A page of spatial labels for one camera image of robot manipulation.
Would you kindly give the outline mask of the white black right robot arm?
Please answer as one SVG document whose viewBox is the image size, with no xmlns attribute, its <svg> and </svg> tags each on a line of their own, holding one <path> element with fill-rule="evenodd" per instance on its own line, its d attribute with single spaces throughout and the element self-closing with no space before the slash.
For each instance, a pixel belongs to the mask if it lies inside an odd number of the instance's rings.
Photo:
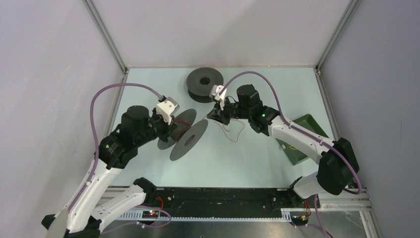
<svg viewBox="0 0 420 238">
<path fill-rule="evenodd" d="M 293 146 L 318 165 L 316 173 L 290 185 L 288 201 L 292 206 L 301 207 L 308 197 L 319 193 L 339 195 L 355 179 L 360 168 L 350 141 L 327 138 L 282 117 L 278 110 L 263 105 L 252 84 L 240 86 L 237 96 L 238 101 L 232 103 L 224 86 L 213 86 L 210 98 L 215 106 L 207 117 L 225 125 L 232 119 L 246 119 L 256 133 Z"/>
</svg>

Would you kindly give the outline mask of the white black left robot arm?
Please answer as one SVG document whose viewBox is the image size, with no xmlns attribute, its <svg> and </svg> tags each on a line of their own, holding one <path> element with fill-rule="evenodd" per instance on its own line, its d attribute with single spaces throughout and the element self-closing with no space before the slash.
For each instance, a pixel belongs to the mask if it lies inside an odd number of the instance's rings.
<svg viewBox="0 0 420 238">
<path fill-rule="evenodd" d="M 149 111 L 131 106 L 121 123 L 101 141 L 94 138 L 96 151 L 78 191 L 64 208 L 46 215 L 42 225 L 49 238 L 98 238 L 106 227 L 123 213 L 143 204 L 152 206 L 156 186 L 146 178 L 136 179 L 124 192 L 98 205 L 111 182 L 138 155 L 139 147 L 155 139 L 168 139 L 176 128 L 173 114 L 179 106 L 166 100 Z"/>
</svg>

